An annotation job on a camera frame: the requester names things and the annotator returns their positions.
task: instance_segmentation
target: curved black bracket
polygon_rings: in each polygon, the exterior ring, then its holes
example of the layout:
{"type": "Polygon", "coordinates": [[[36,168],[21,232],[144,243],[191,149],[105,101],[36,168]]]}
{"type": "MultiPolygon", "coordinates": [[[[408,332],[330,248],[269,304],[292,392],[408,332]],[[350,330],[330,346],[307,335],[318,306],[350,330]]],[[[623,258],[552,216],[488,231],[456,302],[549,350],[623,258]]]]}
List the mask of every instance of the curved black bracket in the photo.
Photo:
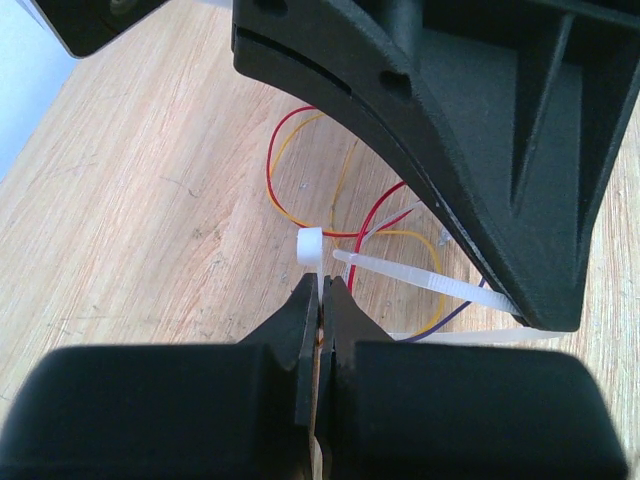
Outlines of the curved black bracket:
{"type": "Polygon", "coordinates": [[[236,345],[48,354],[3,425],[0,478],[310,480],[314,435],[333,480],[628,473],[575,358],[394,342],[341,278],[319,309],[307,274],[236,345]]]}
{"type": "Polygon", "coordinates": [[[364,140],[521,323],[574,331],[639,88],[635,5],[236,0],[234,64],[364,140]]]}

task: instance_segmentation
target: yellow wire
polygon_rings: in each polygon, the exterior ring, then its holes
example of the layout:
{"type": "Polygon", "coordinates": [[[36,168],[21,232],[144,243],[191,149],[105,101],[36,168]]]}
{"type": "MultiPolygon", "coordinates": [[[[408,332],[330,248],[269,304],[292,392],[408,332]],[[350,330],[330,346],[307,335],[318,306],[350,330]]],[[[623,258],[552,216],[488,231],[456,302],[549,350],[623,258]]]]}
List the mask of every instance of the yellow wire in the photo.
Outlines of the yellow wire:
{"type": "MultiPolygon", "coordinates": [[[[294,128],[293,131],[287,136],[287,138],[285,138],[284,142],[282,142],[282,145],[280,146],[280,149],[278,150],[278,153],[276,154],[275,159],[273,160],[273,162],[271,164],[271,168],[269,169],[269,175],[270,176],[273,176],[273,172],[275,171],[276,167],[280,163],[280,160],[282,159],[282,155],[284,154],[285,150],[287,149],[288,145],[291,143],[293,138],[298,134],[298,132],[300,130],[302,130],[309,123],[311,123],[311,122],[313,122],[313,121],[315,121],[318,118],[321,118],[323,116],[325,116],[324,113],[319,113],[317,115],[314,115],[313,117],[308,118],[307,120],[302,122],[300,125],[298,125],[296,128],[294,128]]],[[[333,200],[332,200],[331,210],[330,210],[330,222],[331,222],[331,227],[332,228],[333,228],[333,221],[334,221],[335,204],[336,204],[336,201],[338,199],[338,195],[340,193],[340,189],[342,188],[342,185],[344,183],[344,180],[345,180],[345,177],[346,177],[346,172],[347,172],[349,163],[351,162],[351,158],[353,157],[353,152],[355,151],[357,143],[358,142],[356,140],[356,142],[353,144],[353,146],[351,147],[351,149],[347,153],[347,157],[345,158],[344,164],[342,166],[342,172],[340,173],[340,179],[338,180],[338,186],[336,187],[336,190],[335,190],[334,195],[333,195],[333,200]]],[[[311,226],[311,225],[307,224],[306,222],[303,222],[302,220],[294,217],[293,215],[291,215],[289,212],[287,212],[283,208],[279,207],[278,204],[274,201],[274,199],[271,198],[271,195],[269,195],[269,190],[268,189],[267,189],[267,197],[269,198],[269,201],[271,202],[273,207],[277,211],[279,211],[282,215],[284,215],[287,219],[292,221],[293,223],[298,223],[298,224],[301,224],[301,225],[303,225],[305,227],[310,227],[311,226]]],[[[359,232],[336,232],[334,230],[323,230],[323,231],[325,233],[330,233],[330,234],[336,234],[336,233],[338,233],[338,234],[344,234],[344,233],[358,234],[359,233],[359,232]]],[[[405,236],[413,237],[413,238],[419,240],[420,242],[422,242],[422,244],[425,247],[427,247],[427,250],[429,250],[429,253],[431,254],[431,257],[433,258],[433,263],[434,263],[436,272],[442,275],[442,263],[440,262],[440,256],[438,255],[438,252],[436,251],[435,247],[424,236],[420,235],[417,232],[412,232],[410,230],[381,230],[381,231],[376,232],[376,235],[405,235],[405,236]]],[[[433,314],[433,316],[429,320],[429,323],[422,330],[419,330],[419,331],[413,333],[412,336],[420,335],[421,333],[424,333],[427,330],[431,329],[433,326],[435,326],[435,324],[438,322],[438,320],[442,316],[442,312],[444,311],[444,301],[445,301],[444,295],[440,294],[438,296],[438,307],[436,309],[436,312],[433,314]]]]}
{"type": "MultiPolygon", "coordinates": [[[[340,178],[338,179],[338,185],[336,186],[336,190],[333,192],[333,198],[331,199],[331,208],[329,209],[329,228],[331,230],[335,230],[335,214],[336,214],[336,203],[338,202],[338,197],[340,196],[340,192],[342,191],[342,185],[344,184],[344,179],[347,176],[347,170],[349,169],[349,164],[351,163],[351,159],[353,158],[353,152],[356,150],[356,146],[358,145],[358,139],[353,142],[353,146],[347,152],[347,156],[344,159],[344,163],[342,164],[342,172],[340,172],[340,178]]],[[[333,246],[339,248],[338,240],[336,237],[331,237],[331,241],[333,242],[333,246]]]]}
{"type": "MultiPolygon", "coordinates": [[[[429,250],[431,258],[433,258],[436,273],[442,275],[442,264],[440,263],[440,256],[438,255],[438,252],[436,251],[436,248],[433,246],[433,244],[424,236],[420,235],[417,232],[412,232],[411,230],[381,230],[376,233],[380,235],[406,235],[408,237],[413,237],[417,240],[420,240],[420,242],[422,242],[422,244],[427,247],[427,250],[429,250]]],[[[441,293],[440,295],[438,295],[438,307],[436,308],[435,313],[433,314],[427,325],[422,330],[412,333],[411,336],[413,337],[415,335],[420,335],[421,333],[424,333],[434,327],[436,323],[438,323],[438,320],[440,320],[442,312],[444,312],[444,294],[441,293]]]]}

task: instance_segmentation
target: white cable tie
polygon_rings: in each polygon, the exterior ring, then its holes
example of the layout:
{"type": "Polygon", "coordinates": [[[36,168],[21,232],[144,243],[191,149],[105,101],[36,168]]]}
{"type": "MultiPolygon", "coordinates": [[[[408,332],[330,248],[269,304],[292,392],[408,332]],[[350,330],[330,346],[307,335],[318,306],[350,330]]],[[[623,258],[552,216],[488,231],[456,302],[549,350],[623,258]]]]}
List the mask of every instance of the white cable tie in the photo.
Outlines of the white cable tie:
{"type": "Polygon", "coordinates": [[[322,228],[301,228],[298,230],[298,244],[296,249],[298,263],[307,267],[314,267],[318,278],[318,300],[322,305],[324,291],[324,274],[322,273],[322,228]]]}
{"type": "Polygon", "coordinates": [[[343,250],[334,250],[333,257],[341,262],[350,263],[387,277],[401,280],[420,288],[457,297],[465,301],[478,303],[503,312],[519,315],[518,309],[502,293],[471,285],[470,283],[445,277],[435,272],[422,270],[410,265],[390,262],[381,258],[369,257],[343,250]]]}
{"type": "MultiPolygon", "coordinates": [[[[528,340],[548,340],[569,335],[569,332],[547,332],[529,327],[505,328],[498,330],[472,332],[432,333],[421,338],[418,343],[440,343],[444,345],[491,345],[496,343],[514,343],[528,340]]],[[[394,340],[404,340],[412,336],[410,333],[390,333],[394,340]]]]}

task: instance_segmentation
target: white wire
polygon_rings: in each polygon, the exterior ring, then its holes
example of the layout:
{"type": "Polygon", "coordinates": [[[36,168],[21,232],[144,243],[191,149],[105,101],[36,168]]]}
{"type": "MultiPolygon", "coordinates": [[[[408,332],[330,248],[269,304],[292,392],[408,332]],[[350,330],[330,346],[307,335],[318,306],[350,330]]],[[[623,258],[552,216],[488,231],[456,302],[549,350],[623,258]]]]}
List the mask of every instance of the white wire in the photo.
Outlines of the white wire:
{"type": "MultiPolygon", "coordinates": [[[[364,244],[367,243],[367,241],[371,237],[373,237],[379,230],[381,230],[382,227],[384,227],[386,224],[393,222],[394,220],[396,220],[397,218],[401,217],[405,213],[410,212],[411,210],[415,210],[415,209],[419,208],[422,205],[424,205],[424,204],[422,202],[420,202],[420,201],[412,203],[408,207],[403,208],[402,210],[394,213],[390,217],[387,217],[384,220],[382,220],[380,223],[376,224],[376,226],[373,227],[371,230],[369,230],[369,232],[362,239],[362,246],[364,247],[364,244]]],[[[350,273],[351,273],[351,264],[347,263],[347,266],[346,266],[346,268],[344,270],[344,276],[342,278],[344,278],[344,279],[349,278],[349,274],[350,273]]]]}

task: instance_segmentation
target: wooden table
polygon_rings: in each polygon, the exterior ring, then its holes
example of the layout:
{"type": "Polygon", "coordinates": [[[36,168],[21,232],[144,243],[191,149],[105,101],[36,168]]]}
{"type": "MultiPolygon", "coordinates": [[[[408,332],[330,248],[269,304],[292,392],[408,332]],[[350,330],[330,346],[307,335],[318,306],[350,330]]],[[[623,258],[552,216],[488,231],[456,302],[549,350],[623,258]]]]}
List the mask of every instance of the wooden table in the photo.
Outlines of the wooden table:
{"type": "MultiPolygon", "coordinates": [[[[233,70],[230,26],[227,11],[175,0],[81,62],[0,185],[0,420],[53,348],[236,341],[303,273],[296,227],[271,208],[263,173],[272,129],[302,102],[233,70]]],[[[588,365],[631,459],[640,447],[639,126],[636,114],[596,224],[583,326],[535,344],[588,365]]],[[[353,142],[328,118],[305,129],[276,172],[283,203],[326,226],[353,142]]],[[[396,179],[359,144],[338,227],[359,227],[396,179]]],[[[412,198],[398,193],[381,215],[412,198]]],[[[433,242],[441,231],[429,212],[405,226],[433,242]]],[[[447,275],[479,279],[452,242],[439,251],[447,275]]],[[[412,238],[374,239],[367,252],[433,265],[412,238]]],[[[365,311],[393,331],[424,324],[436,304],[373,274],[359,275],[356,289],[365,311]]],[[[447,300],[446,311],[456,304],[447,300]]],[[[453,328],[513,324],[474,306],[453,328]]]]}

